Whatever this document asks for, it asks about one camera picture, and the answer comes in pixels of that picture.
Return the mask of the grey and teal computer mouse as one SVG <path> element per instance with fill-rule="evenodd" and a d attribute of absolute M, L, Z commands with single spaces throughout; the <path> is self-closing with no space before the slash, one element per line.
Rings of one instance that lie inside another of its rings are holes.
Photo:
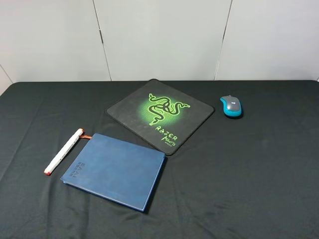
<path fill-rule="evenodd" d="M 227 95 L 220 98 L 224 114 L 231 119 L 240 118 L 243 115 L 241 103 L 237 97 Z"/>

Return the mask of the white marker pen orange caps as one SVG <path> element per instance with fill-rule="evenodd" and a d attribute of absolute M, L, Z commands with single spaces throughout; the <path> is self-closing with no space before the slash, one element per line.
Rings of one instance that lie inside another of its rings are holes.
<path fill-rule="evenodd" d="M 78 141 L 83 133 L 84 130 L 80 128 L 68 139 L 68 141 L 51 160 L 49 165 L 45 168 L 45 175 L 50 175 L 54 171 L 54 169 L 60 164 L 60 162 L 63 160 L 63 158 L 66 156 L 66 154 L 70 151 L 70 149 L 74 146 L 74 144 Z"/>

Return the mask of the black green Razer mouse pad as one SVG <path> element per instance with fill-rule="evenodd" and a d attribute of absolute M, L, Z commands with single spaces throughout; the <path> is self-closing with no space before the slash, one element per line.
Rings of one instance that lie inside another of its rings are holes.
<path fill-rule="evenodd" d="M 214 107 L 151 79 L 106 109 L 106 114 L 165 155 L 173 155 L 214 111 Z"/>

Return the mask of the blue leather notebook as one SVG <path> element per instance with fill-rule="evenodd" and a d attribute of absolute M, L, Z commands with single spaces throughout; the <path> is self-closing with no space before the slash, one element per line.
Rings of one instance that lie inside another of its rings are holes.
<path fill-rule="evenodd" d="M 143 212 L 164 159 L 163 152 L 96 133 L 61 180 Z"/>

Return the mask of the orange notebook bookmark ribbon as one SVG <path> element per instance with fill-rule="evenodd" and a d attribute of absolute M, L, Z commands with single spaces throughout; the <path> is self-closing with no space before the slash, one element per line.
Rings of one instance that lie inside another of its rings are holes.
<path fill-rule="evenodd" d="M 88 136 L 88 135 L 81 135 L 79 136 L 80 139 L 91 139 L 92 137 L 91 136 Z"/>

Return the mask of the black tablecloth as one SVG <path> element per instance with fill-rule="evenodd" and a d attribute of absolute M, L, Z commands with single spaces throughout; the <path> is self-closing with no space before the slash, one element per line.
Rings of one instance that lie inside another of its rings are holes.
<path fill-rule="evenodd" d="M 106 109 L 142 82 L 20 82 L 0 98 L 3 239 L 316 239 L 317 81 L 170 81 L 215 113 L 169 156 L 144 213 L 65 185 L 81 140 L 51 176 L 45 167 L 83 128 L 146 146 Z M 222 96 L 243 115 L 228 118 Z"/>

